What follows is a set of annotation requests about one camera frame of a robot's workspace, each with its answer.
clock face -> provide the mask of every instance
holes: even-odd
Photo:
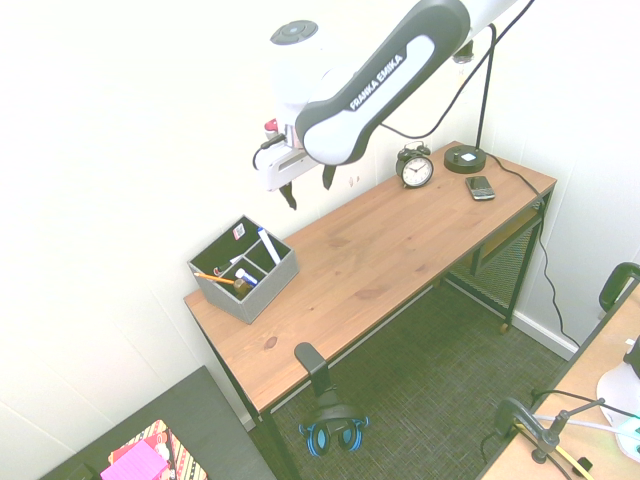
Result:
[[[409,160],[402,169],[402,180],[409,187],[421,187],[429,181],[433,174],[433,164],[426,157],[415,157]]]

smartphone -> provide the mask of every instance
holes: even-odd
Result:
[[[491,200],[495,198],[496,194],[491,188],[487,177],[467,177],[466,182],[474,200]]]

gray desk organizer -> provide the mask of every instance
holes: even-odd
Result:
[[[240,229],[244,230],[244,234],[236,239],[234,230],[239,225],[242,225]],[[242,217],[189,262],[189,268],[192,272],[213,275],[215,268],[223,266],[232,258],[242,256],[237,263],[226,268],[219,275],[222,278],[235,280],[236,271],[243,268],[258,280],[258,285],[242,299],[239,299],[233,285],[200,277],[195,277],[195,279],[209,303],[245,323],[253,323],[256,317],[299,271],[294,251],[280,239],[267,232],[281,260],[278,265],[275,265],[258,236],[258,227],[259,225],[247,217]]]

desk top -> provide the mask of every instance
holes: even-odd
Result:
[[[635,340],[638,335],[640,335],[640,287],[636,288],[620,306],[555,389],[597,398],[598,380],[604,373],[622,362],[622,357],[629,348],[625,341],[628,338]],[[536,413],[555,416],[562,409],[572,410],[584,404],[582,400],[553,394],[547,397]],[[609,425],[602,411],[597,407],[576,415],[575,419]],[[543,425],[548,427],[549,423],[543,422]],[[640,464],[620,451],[613,433],[567,425],[560,434],[560,446],[576,460],[587,457],[593,463],[589,473],[596,480],[640,478]],[[534,463],[531,459],[532,450],[533,445],[522,436],[516,436],[491,465],[482,480],[564,478],[551,462],[543,465]],[[564,459],[560,460],[560,465],[567,471],[571,470]]]
[[[456,144],[431,155],[434,174],[425,187],[404,189],[394,176],[288,237],[300,272],[253,324],[209,304],[200,290],[186,297],[258,411],[307,378],[296,345],[309,342],[335,358],[535,200],[522,179],[489,157],[479,174],[496,198],[474,201],[466,176],[444,167],[444,152]],[[555,184],[503,164],[543,194]]]

marker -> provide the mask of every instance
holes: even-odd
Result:
[[[224,272],[225,270],[227,270],[228,268],[231,268],[233,265],[235,265],[236,263],[238,263],[238,261],[242,258],[242,255],[238,255],[237,257],[233,257],[231,260],[229,260],[227,263],[225,263],[224,265],[222,265],[221,267],[215,267],[213,269],[213,274],[216,276],[220,276],[222,275],[222,272]]]
[[[236,278],[241,278],[245,282],[247,282],[252,287],[255,287],[258,284],[258,281],[249,275],[244,268],[239,268],[236,272]]]
[[[271,255],[273,263],[275,263],[276,265],[279,264],[280,257],[278,256],[278,252],[276,252],[273,243],[271,243],[271,239],[269,238],[269,234],[267,233],[267,231],[264,228],[260,227],[258,228],[258,235],[260,235],[264,246],[267,247],[267,252],[269,252],[269,255]]]

